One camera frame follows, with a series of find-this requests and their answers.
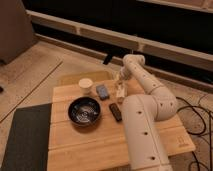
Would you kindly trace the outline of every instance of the white cup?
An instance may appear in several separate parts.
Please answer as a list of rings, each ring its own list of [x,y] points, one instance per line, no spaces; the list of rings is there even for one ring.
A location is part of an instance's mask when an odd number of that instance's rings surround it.
[[[78,82],[79,87],[83,94],[89,94],[91,92],[93,81],[89,78],[83,78]]]

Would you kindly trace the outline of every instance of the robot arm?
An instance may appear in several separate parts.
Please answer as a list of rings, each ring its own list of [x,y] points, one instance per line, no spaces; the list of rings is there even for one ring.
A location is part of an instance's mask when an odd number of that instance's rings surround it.
[[[142,55],[126,55],[121,79],[133,75],[146,92],[124,99],[122,117],[133,170],[172,170],[156,131],[154,120],[171,118],[177,111],[177,100],[170,90],[143,69]]]

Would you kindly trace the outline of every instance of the dark mat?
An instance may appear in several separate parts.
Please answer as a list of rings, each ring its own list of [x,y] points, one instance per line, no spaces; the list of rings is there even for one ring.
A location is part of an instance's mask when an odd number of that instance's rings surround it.
[[[46,171],[51,104],[17,109],[1,171]]]

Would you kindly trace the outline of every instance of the speckled floor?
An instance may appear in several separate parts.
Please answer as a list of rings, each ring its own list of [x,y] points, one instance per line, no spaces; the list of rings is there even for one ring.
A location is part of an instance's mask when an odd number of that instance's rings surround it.
[[[115,74],[119,69],[120,66],[114,65],[114,64],[109,64],[109,65],[103,65],[102,61],[77,53],[73,52],[70,50],[66,50],[60,47],[56,47],[54,45],[45,43],[45,42],[39,42],[37,47],[43,47],[43,51],[41,53],[46,53],[48,56],[48,60],[43,61],[42,65],[45,65],[47,67],[43,67],[43,72],[40,74],[43,74],[45,70],[48,70],[48,65],[51,63],[51,59],[55,60],[56,58],[59,58],[59,61],[62,61],[62,63],[53,70],[53,72],[50,72],[51,70],[49,69],[48,71],[50,74],[48,77],[43,76],[45,79],[38,84],[36,88],[33,89],[30,94],[26,95],[26,93],[23,94],[23,91],[16,91],[17,96],[26,96],[20,104],[17,107],[26,107],[26,106],[33,106],[33,105],[39,105],[39,104],[44,104],[51,102],[51,97],[52,97],[52,88],[57,85],[57,80],[60,76],[66,75],[66,74],[75,74],[75,73],[82,73],[82,72],[87,72],[87,71],[96,71],[96,70],[107,70],[111,72],[112,74]],[[20,66],[18,63],[19,60],[17,59],[17,64],[16,62],[13,63],[13,68]],[[28,66],[33,66],[33,62],[28,61]],[[23,69],[19,74],[23,74],[24,72],[30,72],[33,67],[29,67],[27,69]],[[13,82],[18,76],[14,77],[14,74],[9,73],[10,70],[7,70],[7,75],[4,77],[4,79],[7,82],[4,82],[5,85],[5,91],[9,89],[8,85],[9,82]],[[190,87],[186,87],[180,84],[176,84],[170,81],[162,80],[161,81],[168,86],[173,93],[176,96],[183,97],[192,104],[197,104],[199,98],[201,98],[203,95],[206,94],[206,92],[199,91]],[[201,104],[205,107],[208,107],[209,109],[213,110],[213,94],[208,94],[205,96],[205,98],[202,99]],[[4,109],[7,108],[7,106],[3,105],[0,103],[0,108]],[[13,112],[11,112],[10,116],[0,125],[0,165],[2,163],[2,159],[4,156],[4,150],[5,150],[5,145],[7,142],[7,137],[8,133],[10,130],[11,126],[11,121],[13,118]],[[193,112],[189,109],[184,110],[183,112],[180,112],[180,117],[187,129],[190,129],[192,131],[199,130],[202,125],[200,124],[199,118],[197,118]],[[196,138],[192,136],[192,139],[196,145],[196,154],[198,156],[198,159],[205,163],[207,166],[209,164],[209,151],[208,151],[208,144],[202,140],[201,138]],[[191,161],[194,161],[193,156],[191,153],[186,153],[186,154],[181,154],[177,156],[173,156],[170,158],[170,161],[172,163],[172,166],[175,171],[182,171],[182,170],[187,170],[188,169],[188,164]]]

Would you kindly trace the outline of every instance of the wood grain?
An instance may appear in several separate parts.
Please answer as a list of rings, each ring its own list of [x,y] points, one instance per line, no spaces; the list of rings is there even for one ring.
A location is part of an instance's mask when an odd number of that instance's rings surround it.
[[[103,83],[110,93],[110,99],[100,101],[95,85]],[[78,85],[54,88],[48,170],[94,171],[129,163],[123,124],[115,121],[108,107],[116,102],[114,80],[96,82],[95,85],[90,96],[101,105],[101,118],[87,128],[74,126],[67,114],[70,103],[82,96]],[[128,81],[127,85],[128,95],[144,93],[135,79]],[[156,127],[168,155],[195,150],[178,115],[167,121],[156,122]]]

